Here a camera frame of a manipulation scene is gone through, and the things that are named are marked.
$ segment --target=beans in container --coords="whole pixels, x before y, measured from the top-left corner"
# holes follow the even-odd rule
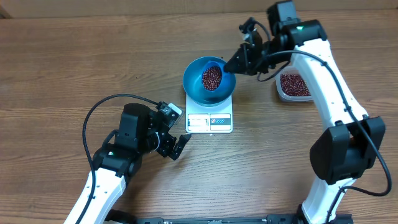
[[[285,73],[280,75],[282,91],[288,96],[310,96],[307,84],[299,74]]]
[[[201,83],[205,89],[213,91],[216,90],[220,84],[223,77],[223,72],[220,67],[212,66],[205,70],[201,76]]]

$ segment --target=black cable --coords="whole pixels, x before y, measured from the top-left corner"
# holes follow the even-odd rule
[[[330,75],[333,77],[333,79],[334,79],[334,81],[336,83],[336,87],[337,87],[337,89],[338,89],[338,91],[339,91],[339,93],[341,95],[341,98],[343,99],[343,103],[344,103],[344,105],[346,107],[345,111],[347,111],[349,113],[349,115],[354,120],[354,122],[357,124],[357,126],[360,129],[360,131],[362,132],[362,134],[365,136],[367,142],[370,144],[370,146],[372,147],[373,151],[376,153],[376,156],[379,159],[379,161],[381,163],[381,166],[383,167],[384,173],[386,174],[387,188],[386,188],[385,191],[383,191],[381,193],[370,192],[368,190],[364,190],[364,189],[361,189],[359,187],[354,187],[354,186],[343,186],[343,187],[341,187],[339,189],[338,193],[336,194],[336,197],[333,199],[333,202],[332,202],[332,204],[330,206],[330,209],[328,211],[328,216],[326,218],[326,223],[329,223],[331,213],[332,213],[332,211],[333,211],[333,209],[334,209],[334,207],[335,207],[335,205],[336,205],[341,193],[343,193],[343,192],[345,193],[346,189],[356,190],[358,192],[361,192],[361,193],[364,193],[364,194],[367,194],[367,195],[371,195],[371,196],[376,196],[376,197],[386,196],[391,191],[391,188],[392,188],[392,178],[391,178],[390,171],[389,171],[389,169],[387,167],[387,164],[384,161],[383,157],[381,156],[380,152],[378,151],[377,147],[374,145],[372,139],[369,137],[368,133],[363,128],[362,124],[356,119],[354,113],[351,110],[350,105],[347,102],[347,99],[346,99],[346,97],[344,95],[343,89],[342,89],[339,81],[338,81],[335,73],[333,72],[333,70],[328,65],[328,63],[326,61],[322,60],[321,58],[313,55],[313,54],[310,54],[308,52],[303,52],[303,51],[300,51],[300,50],[285,50],[285,51],[281,51],[281,52],[276,52],[276,53],[270,54],[270,55],[268,55],[268,57],[273,57],[273,56],[281,55],[281,54],[302,54],[302,55],[306,55],[308,57],[314,58],[315,60],[318,60],[322,64],[322,66],[325,66],[325,68],[330,72]]]
[[[83,131],[81,133],[82,137],[83,137],[83,146],[85,148],[86,151],[86,155],[87,155],[87,159],[88,159],[88,163],[90,165],[90,169],[91,169],[91,176],[93,178],[93,183],[91,185],[91,192],[88,196],[87,202],[85,207],[83,208],[83,211],[81,211],[81,214],[79,216],[79,218],[76,221],[76,224],[79,224],[81,222],[81,220],[83,219],[83,217],[85,216],[85,213],[87,211],[88,206],[90,205],[91,199],[94,196],[94,190],[95,190],[95,170],[94,170],[94,165],[93,165],[93,160],[91,159],[90,156],[90,152],[88,150],[88,146],[87,146],[87,141],[86,141],[86,127],[87,127],[87,122],[88,122],[88,118],[90,118],[90,115],[93,113],[93,111],[95,110],[95,108],[97,108],[100,104],[104,103],[107,100],[110,100],[112,98],[115,97],[131,97],[131,98],[135,98],[135,99],[139,99],[139,100],[144,100],[148,103],[152,103],[154,105],[158,105],[158,103],[152,101],[152,100],[148,100],[147,98],[141,97],[141,96],[136,96],[136,95],[132,95],[132,94],[115,94],[115,95],[111,95],[111,96],[107,96],[105,98],[103,98],[102,100],[100,100],[99,102],[97,102],[88,112],[88,114],[86,115],[86,119],[85,122],[83,123]]]
[[[287,61],[285,64],[283,64],[274,74],[272,74],[271,76],[269,76],[268,78],[264,79],[264,80],[260,80],[261,77],[261,73],[257,76],[257,81],[259,82],[266,82],[268,80],[270,80],[271,78],[274,78],[275,76],[277,76],[279,74],[280,71],[282,71],[282,69],[284,69],[288,64],[290,63],[290,60]]]

